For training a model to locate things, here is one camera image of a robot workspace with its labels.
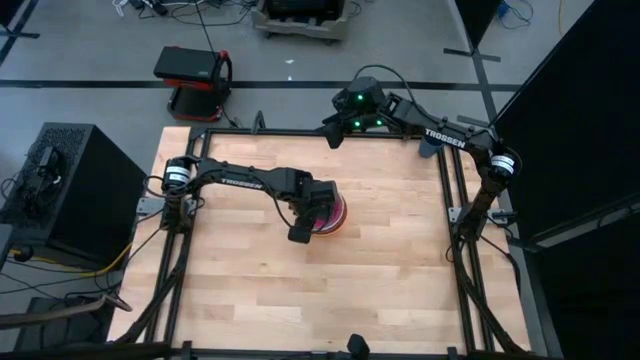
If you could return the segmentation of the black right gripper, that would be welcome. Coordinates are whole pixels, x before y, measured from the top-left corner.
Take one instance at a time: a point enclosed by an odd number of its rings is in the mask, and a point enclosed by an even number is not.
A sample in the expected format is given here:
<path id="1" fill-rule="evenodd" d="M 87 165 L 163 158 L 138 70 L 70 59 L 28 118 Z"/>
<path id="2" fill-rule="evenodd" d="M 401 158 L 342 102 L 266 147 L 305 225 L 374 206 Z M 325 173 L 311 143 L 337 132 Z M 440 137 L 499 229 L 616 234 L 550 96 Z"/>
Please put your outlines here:
<path id="1" fill-rule="evenodd" d="M 390 103 L 378 80 L 371 76 L 358 77 L 333 96 L 336 113 L 326 119 L 322 134 L 331 149 L 337 149 L 345 134 L 386 128 L 398 133 L 399 126 L 389 115 Z"/>

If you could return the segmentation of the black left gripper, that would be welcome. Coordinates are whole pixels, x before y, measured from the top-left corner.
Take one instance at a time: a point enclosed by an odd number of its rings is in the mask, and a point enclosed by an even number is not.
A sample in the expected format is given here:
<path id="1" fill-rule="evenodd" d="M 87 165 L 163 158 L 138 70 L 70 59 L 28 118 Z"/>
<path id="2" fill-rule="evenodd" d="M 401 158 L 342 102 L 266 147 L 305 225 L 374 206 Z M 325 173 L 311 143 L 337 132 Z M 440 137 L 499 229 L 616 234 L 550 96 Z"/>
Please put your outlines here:
<path id="1" fill-rule="evenodd" d="M 338 194 L 337 185 L 333 180 L 316 180 L 308 172 L 297 171 L 293 193 L 285 199 L 294 214 L 294 226 L 288 230 L 288 240 L 308 244 L 313 234 L 316 215 L 322 207 L 332 205 Z"/>

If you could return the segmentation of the small pink bowl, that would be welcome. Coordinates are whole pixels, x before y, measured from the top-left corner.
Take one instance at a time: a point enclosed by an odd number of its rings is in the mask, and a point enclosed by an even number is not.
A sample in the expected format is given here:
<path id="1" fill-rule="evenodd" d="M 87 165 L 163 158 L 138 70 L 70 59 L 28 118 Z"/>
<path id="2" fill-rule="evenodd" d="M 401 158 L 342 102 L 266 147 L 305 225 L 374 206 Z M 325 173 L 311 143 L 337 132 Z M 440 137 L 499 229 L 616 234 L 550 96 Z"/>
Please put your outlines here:
<path id="1" fill-rule="evenodd" d="M 322 207 L 316 215 L 312 228 L 313 234 L 329 235 L 336 232 L 345 222 L 348 214 L 346 201 L 341 193 L 334 203 L 328 207 Z"/>

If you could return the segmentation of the blue cup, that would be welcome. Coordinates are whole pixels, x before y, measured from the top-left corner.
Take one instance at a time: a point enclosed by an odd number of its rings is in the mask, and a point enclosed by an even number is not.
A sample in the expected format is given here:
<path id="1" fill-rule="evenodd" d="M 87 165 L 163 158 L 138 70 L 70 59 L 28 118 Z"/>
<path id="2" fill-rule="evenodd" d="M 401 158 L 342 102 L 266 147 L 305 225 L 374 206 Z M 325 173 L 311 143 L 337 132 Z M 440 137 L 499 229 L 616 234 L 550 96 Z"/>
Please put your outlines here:
<path id="1" fill-rule="evenodd" d="M 436 155 L 443 146 L 444 143 L 442 141 L 423 136 L 419 144 L 418 153 L 422 158 L 430 158 Z"/>

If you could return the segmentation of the grey pallet with black box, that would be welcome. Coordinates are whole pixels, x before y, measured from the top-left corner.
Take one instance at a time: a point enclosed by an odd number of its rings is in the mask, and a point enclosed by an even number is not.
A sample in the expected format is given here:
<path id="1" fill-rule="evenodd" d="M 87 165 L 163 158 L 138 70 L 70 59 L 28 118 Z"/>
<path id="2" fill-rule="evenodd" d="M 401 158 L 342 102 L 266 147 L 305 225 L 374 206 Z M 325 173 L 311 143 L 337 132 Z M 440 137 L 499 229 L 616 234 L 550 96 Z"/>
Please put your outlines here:
<path id="1" fill-rule="evenodd" d="M 319 16 L 271 15 L 267 9 L 267 0 L 258 0 L 250 10 L 253 28 L 271 35 L 301 35 L 321 39 L 329 43 L 343 41 L 347 37 L 349 15 L 344 0 L 340 0 L 339 15 L 335 20 L 324 20 Z"/>

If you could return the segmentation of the black rounded object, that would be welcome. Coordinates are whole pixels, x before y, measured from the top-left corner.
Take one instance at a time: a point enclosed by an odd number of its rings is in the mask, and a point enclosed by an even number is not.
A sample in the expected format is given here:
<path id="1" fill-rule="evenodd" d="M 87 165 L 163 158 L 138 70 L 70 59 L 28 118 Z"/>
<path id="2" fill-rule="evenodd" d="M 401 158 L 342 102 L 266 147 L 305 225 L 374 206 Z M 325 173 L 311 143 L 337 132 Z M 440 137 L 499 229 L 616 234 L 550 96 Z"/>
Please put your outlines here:
<path id="1" fill-rule="evenodd" d="M 352 334 L 347 342 L 349 360 L 369 360 L 370 348 L 363 336 Z"/>

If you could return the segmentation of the black and red cart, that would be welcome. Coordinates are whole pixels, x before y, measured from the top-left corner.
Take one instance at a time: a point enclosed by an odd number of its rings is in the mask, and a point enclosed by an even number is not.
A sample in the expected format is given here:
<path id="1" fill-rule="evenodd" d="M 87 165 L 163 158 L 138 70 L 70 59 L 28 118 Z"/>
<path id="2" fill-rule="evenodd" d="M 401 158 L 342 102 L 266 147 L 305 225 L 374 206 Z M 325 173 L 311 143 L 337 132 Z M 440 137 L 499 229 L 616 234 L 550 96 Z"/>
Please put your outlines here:
<path id="1" fill-rule="evenodd" d="M 233 65 L 226 50 L 165 46 L 153 74 L 173 88 L 167 110 L 176 120 L 216 122 L 231 94 Z"/>

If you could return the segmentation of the black partition with pole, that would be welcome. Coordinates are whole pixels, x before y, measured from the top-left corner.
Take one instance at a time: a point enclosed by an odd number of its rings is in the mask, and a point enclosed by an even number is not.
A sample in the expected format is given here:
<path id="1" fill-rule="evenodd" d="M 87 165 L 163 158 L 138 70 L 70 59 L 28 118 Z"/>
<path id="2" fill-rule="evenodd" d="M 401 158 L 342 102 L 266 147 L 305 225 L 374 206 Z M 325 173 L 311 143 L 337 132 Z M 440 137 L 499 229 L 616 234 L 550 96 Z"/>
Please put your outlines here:
<path id="1" fill-rule="evenodd" d="M 448 55 L 479 58 L 484 61 L 500 63 L 496 55 L 483 54 L 480 43 L 497 14 L 501 0 L 447 0 L 456 28 L 466 41 L 467 49 L 444 48 Z"/>

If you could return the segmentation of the black computer case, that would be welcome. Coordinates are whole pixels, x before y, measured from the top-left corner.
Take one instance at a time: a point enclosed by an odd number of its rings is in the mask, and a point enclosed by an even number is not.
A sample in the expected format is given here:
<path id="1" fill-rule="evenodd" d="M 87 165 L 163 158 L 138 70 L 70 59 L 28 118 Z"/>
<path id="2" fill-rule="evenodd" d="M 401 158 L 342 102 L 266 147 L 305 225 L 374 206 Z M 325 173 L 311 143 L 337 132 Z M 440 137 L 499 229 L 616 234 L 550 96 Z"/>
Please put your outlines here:
<path id="1" fill-rule="evenodd" d="M 36 167 L 48 146 L 63 156 L 62 182 L 41 182 Z M 28 257 L 102 269 L 130 242 L 144 171 L 92 124 L 46 123 L 0 208 L 11 242 Z"/>

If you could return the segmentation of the tall black partition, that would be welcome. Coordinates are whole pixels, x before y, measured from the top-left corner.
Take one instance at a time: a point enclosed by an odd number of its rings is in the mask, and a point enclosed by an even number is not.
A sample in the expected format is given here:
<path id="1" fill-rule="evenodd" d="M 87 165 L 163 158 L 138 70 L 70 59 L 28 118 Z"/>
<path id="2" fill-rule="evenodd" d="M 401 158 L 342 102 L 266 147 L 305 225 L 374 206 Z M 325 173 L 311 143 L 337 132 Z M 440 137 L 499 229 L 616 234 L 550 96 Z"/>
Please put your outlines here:
<path id="1" fill-rule="evenodd" d="M 640 0 L 593 0 L 495 127 L 548 353 L 640 360 Z"/>

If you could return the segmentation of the black floor box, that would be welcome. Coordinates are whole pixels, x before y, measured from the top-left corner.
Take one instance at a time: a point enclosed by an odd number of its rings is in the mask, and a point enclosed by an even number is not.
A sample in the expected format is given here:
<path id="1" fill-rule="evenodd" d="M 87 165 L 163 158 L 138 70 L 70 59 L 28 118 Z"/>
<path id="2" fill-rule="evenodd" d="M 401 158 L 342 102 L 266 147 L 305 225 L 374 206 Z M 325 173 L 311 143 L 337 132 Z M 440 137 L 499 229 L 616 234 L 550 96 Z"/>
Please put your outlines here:
<path id="1" fill-rule="evenodd" d="M 30 301 L 27 312 L 66 309 L 95 300 L 95 297 L 85 296 L 70 297 L 64 301 L 36 297 Z M 103 307 L 91 313 L 21 328 L 12 350 L 46 350 L 84 343 L 101 343 L 106 339 L 113 313 L 112 307 Z"/>

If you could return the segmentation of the black power adapter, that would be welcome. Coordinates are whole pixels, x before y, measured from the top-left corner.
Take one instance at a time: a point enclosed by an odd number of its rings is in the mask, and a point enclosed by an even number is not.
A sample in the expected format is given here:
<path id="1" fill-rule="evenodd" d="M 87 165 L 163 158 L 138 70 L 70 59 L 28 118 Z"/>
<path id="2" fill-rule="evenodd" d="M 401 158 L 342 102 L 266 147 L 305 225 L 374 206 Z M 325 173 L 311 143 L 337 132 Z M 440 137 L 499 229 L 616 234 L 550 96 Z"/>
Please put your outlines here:
<path id="1" fill-rule="evenodd" d="M 42 183 L 56 186 L 62 182 L 62 171 L 63 156 L 61 152 L 53 146 L 46 147 L 36 167 L 37 176 Z"/>

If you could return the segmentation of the low black partition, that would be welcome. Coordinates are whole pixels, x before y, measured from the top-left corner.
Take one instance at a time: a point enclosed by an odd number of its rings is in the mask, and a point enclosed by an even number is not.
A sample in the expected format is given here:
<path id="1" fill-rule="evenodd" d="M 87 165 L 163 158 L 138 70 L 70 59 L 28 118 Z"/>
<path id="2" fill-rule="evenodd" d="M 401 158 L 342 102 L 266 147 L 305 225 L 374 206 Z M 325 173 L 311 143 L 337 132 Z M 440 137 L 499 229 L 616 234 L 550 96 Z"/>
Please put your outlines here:
<path id="1" fill-rule="evenodd" d="M 21 30 L 10 30 L 9 25 L 25 0 L 0 0 L 0 36 L 8 38 L 38 39 L 37 33 L 25 33 Z"/>

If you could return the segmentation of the black aluminium table frame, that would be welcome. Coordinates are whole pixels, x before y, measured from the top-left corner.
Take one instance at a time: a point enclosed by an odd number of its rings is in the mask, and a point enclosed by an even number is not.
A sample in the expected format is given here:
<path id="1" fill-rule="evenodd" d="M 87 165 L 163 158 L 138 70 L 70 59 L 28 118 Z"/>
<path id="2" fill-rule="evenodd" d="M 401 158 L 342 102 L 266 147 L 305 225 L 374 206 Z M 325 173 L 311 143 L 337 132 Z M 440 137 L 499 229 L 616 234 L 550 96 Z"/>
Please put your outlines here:
<path id="1" fill-rule="evenodd" d="M 333 180 L 348 206 L 343 227 L 297 244 L 292 214 L 260 191 L 202 190 L 174 345 L 201 349 L 339 351 L 359 334 L 377 353 L 463 349 L 449 247 L 443 169 L 414 141 L 215 133 L 219 161 L 278 166 Z"/>

